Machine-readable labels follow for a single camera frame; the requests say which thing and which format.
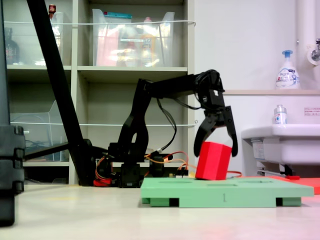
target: shelf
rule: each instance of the shelf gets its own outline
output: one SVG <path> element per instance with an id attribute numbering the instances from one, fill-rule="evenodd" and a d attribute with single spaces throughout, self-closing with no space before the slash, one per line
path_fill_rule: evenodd
<path id="1" fill-rule="evenodd" d="M 244 96 L 281 96 L 281 95 L 288 95 L 288 96 L 319 96 L 320 95 L 320 89 L 315 90 L 308 90 L 308 89 L 283 89 L 283 90 L 225 90 L 223 95 L 244 95 Z"/>
<path id="2" fill-rule="evenodd" d="M 122 162 L 113 162 L 112 166 L 114 168 L 120 168 L 121 167 Z M 140 167 L 142 168 L 148 168 L 149 167 L 149 163 L 148 162 L 139 162 Z M 168 162 L 164 164 L 165 168 L 178 168 L 182 165 L 182 162 Z"/>
<path id="3" fill-rule="evenodd" d="M 69 167 L 68 161 L 24 161 L 24 167 Z"/>
<path id="4" fill-rule="evenodd" d="M 184 0 L 89 0 L 89 3 L 113 5 L 183 5 Z"/>
<path id="5" fill-rule="evenodd" d="M 187 67 L 78 66 L 89 83 L 136 84 L 139 79 L 161 81 L 187 75 Z"/>
<path id="6" fill-rule="evenodd" d="M 8 81 L 10 83 L 42 84 L 49 83 L 46 66 L 37 65 L 7 65 Z M 68 83 L 71 83 L 71 66 L 64 66 Z"/>

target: red mat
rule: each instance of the red mat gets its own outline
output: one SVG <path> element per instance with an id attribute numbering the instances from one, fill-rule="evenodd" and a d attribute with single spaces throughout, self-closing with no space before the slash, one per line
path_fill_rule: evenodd
<path id="1" fill-rule="evenodd" d="M 272 178 L 277 180 L 282 180 L 286 182 L 291 182 L 294 184 L 305 185 L 314 188 L 314 194 L 320 194 L 320 177 L 311 177 L 311 178 L 300 178 L 298 180 L 287 179 L 281 176 L 249 176 L 244 178 Z"/>

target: white sink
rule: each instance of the white sink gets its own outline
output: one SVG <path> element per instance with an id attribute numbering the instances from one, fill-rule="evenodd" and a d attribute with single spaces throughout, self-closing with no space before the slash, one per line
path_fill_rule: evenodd
<path id="1" fill-rule="evenodd" d="M 273 124 L 244 130 L 241 137 L 253 143 L 258 161 L 320 165 L 320 124 Z"/>

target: green board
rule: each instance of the green board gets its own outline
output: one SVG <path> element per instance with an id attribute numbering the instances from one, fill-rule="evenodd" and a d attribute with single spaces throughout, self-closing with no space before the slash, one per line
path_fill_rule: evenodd
<path id="1" fill-rule="evenodd" d="M 220 181 L 194 178 L 145 178 L 143 204 L 181 208 L 265 208 L 301 206 L 314 188 L 273 178 L 231 178 Z"/>

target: white floor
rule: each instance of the white floor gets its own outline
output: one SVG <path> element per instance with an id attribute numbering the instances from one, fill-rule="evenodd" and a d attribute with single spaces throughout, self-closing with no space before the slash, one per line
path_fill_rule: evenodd
<path id="1" fill-rule="evenodd" d="M 302 207 L 146 207 L 139 189 L 29 185 L 0 240 L 319 240 L 320 195 Z"/>

